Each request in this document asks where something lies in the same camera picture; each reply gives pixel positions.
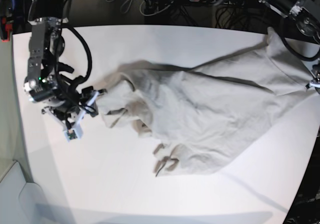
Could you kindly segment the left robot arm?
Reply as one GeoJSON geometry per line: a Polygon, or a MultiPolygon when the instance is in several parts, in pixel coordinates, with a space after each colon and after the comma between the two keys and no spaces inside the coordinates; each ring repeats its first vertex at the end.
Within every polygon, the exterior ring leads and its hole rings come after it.
{"type": "Polygon", "coordinates": [[[295,22],[297,29],[306,37],[311,37],[314,41],[320,43],[320,6],[313,0],[258,0],[268,8],[274,10],[281,16],[278,35],[287,48],[287,50],[298,59],[305,62],[314,62],[320,60],[320,53],[307,57],[296,52],[286,41],[284,37],[285,20],[289,19],[295,22]]]}

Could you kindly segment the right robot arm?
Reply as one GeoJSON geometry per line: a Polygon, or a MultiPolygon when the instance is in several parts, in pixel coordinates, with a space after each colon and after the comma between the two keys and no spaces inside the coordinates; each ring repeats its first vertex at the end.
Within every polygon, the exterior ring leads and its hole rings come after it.
{"type": "Polygon", "coordinates": [[[96,91],[89,86],[81,92],[77,87],[85,83],[92,72],[93,60],[87,42],[68,23],[72,0],[32,0],[27,21],[31,24],[28,44],[29,58],[23,88],[33,103],[42,103],[43,114],[51,115],[60,124],[71,129],[85,114],[95,117],[96,91]],[[80,41],[87,58],[84,76],[73,79],[74,68],[59,60],[65,50],[62,31],[67,29],[80,41]]]}

